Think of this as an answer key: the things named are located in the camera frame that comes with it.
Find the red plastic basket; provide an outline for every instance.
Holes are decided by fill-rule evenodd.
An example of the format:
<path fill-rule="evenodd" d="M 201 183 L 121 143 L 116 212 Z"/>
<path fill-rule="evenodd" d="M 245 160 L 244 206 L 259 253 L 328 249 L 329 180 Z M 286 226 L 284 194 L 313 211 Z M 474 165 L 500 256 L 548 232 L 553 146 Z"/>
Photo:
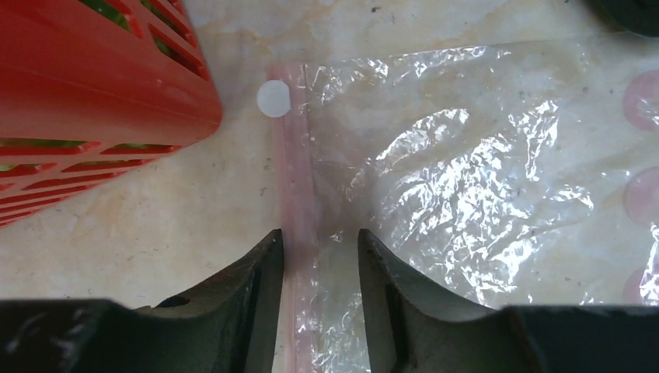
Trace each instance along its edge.
<path fill-rule="evenodd" d="M 0 2 L 0 226 L 213 134 L 179 0 Z"/>

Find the plastic bag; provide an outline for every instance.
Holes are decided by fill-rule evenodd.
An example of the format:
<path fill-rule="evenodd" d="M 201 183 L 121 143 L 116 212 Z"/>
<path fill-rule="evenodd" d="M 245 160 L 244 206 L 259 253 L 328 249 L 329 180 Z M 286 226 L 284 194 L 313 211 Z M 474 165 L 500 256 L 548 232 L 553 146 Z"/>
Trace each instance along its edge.
<path fill-rule="evenodd" d="M 658 69 L 628 34 L 275 68 L 289 371 L 369 371 L 359 228 L 490 307 L 657 304 Z"/>

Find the wrinkled plastic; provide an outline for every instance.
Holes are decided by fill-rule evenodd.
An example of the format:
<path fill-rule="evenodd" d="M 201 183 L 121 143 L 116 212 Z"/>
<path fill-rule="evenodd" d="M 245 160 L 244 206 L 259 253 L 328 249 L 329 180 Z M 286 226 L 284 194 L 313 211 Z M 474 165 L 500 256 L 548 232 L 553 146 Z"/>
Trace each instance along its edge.
<path fill-rule="evenodd" d="M 289 369 L 369 371 L 359 228 L 490 307 L 657 304 L 658 68 L 627 34 L 298 66 Z"/>

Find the table surface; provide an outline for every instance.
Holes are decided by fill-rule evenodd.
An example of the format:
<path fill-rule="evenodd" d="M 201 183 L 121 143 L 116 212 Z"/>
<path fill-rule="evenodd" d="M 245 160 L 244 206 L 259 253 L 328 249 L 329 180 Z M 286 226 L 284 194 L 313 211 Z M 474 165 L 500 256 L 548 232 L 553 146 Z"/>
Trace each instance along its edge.
<path fill-rule="evenodd" d="M 2 229 L 0 297 L 155 305 L 277 228 L 270 121 L 256 108 L 256 90 L 275 62 L 613 30 L 586 0 L 184 2 L 225 105 L 219 131 Z"/>

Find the pink dot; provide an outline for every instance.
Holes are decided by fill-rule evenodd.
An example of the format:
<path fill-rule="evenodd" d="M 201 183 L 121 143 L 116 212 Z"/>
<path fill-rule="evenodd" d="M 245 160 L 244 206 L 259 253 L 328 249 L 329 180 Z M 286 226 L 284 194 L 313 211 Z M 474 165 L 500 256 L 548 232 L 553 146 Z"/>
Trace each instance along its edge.
<path fill-rule="evenodd" d="M 659 224 L 659 167 L 643 171 L 627 184 L 625 211 L 636 223 Z"/>
<path fill-rule="evenodd" d="M 640 130 L 659 130 L 659 70 L 644 72 L 632 80 L 622 98 L 622 112 Z"/>
<path fill-rule="evenodd" d="M 622 290 L 622 298 L 626 303 L 632 305 L 640 305 L 643 303 L 643 298 L 640 296 L 640 282 L 643 280 L 643 274 L 645 269 L 641 268 L 635 270 L 627 282 L 625 283 L 625 288 Z"/>

